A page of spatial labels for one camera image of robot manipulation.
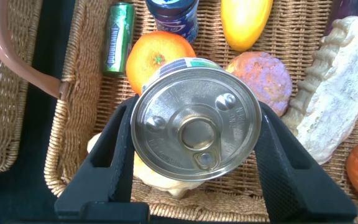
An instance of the can lid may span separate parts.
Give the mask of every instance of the can lid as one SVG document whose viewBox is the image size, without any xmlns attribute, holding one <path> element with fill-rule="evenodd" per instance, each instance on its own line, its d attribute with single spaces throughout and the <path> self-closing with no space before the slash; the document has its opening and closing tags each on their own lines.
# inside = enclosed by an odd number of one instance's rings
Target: can lid
<svg viewBox="0 0 358 224">
<path fill-rule="evenodd" d="M 153 15 L 177 16 L 187 11 L 197 0 L 146 0 Z"/>
<path fill-rule="evenodd" d="M 253 150 L 262 124 L 259 102 L 237 77 L 184 68 L 153 82 L 135 105 L 131 133 L 154 171 L 184 181 L 223 175 Z"/>
</svg>

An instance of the white textured object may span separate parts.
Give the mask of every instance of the white textured object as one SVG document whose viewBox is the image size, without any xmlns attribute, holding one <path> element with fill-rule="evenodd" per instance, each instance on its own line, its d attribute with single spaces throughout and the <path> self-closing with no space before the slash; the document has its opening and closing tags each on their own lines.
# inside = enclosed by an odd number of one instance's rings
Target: white textured object
<svg viewBox="0 0 358 224">
<path fill-rule="evenodd" d="M 319 163 L 352 132 L 358 119 L 358 17 L 333 22 L 282 120 Z"/>
<path fill-rule="evenodd" d="M 100 134 L 97 134 L 91 138 L 88 142 L 87 150 L 91 152 L 93 146 L 96 144 L 96 141 L 99 139 Z M 152 169 L 150 169 L 135 152 L 134 158 L 134 176 L 143 181 L 143 183 L 159 189 L 161 191 L 169 192 L 175 198 L 181 198 L 184 196 L 187 190 L 195 189 L 200 186 L 201 182 L 184 182 L 179 180 L 169 179 L 164 177 Z"/>
</svg>

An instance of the green can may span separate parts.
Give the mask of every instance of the green can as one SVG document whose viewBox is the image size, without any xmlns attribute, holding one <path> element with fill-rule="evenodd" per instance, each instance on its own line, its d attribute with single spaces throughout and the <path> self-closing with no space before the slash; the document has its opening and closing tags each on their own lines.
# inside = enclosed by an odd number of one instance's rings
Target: green can
<svg viewBox="0 0 358 224">
<path fill-rule="evenodd" d="M 125 76 L 127 58 L 132 49 L 134 22 L 133 5 L 118 2 L 111 6 L 106 32 L 106 53 L 103 60 L 105 76 Z"/>
</svg>

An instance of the basket handle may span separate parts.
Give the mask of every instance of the basket handle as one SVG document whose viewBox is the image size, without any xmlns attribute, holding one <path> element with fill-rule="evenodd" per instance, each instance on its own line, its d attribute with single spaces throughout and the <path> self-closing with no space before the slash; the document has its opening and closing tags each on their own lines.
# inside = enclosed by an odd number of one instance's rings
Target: basket handle
<svg viewBox="0 0 358 224">
<path fill-rule="evenodd" d="M 26 64 L 13 49 L 7 29 L 8 0 L 0 0 L 0 60 L 14 73 L 56 98 L 64 98 L 67 83 L 37 71 Z"/>
</svg>

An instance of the pull tab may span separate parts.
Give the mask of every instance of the pull tab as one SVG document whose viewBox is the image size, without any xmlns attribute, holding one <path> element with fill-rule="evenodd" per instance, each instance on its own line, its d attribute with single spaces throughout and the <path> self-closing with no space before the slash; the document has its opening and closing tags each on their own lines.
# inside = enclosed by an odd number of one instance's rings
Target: pull tab
<svg viewBox="0 0 358 224">
<path fill-rule="evenodd" d="M 178 130 L 178 141 L 202 170 L 212 170 L 221 162 L 221 133 L 209 118 L 185 119 Z"/>
</svg>

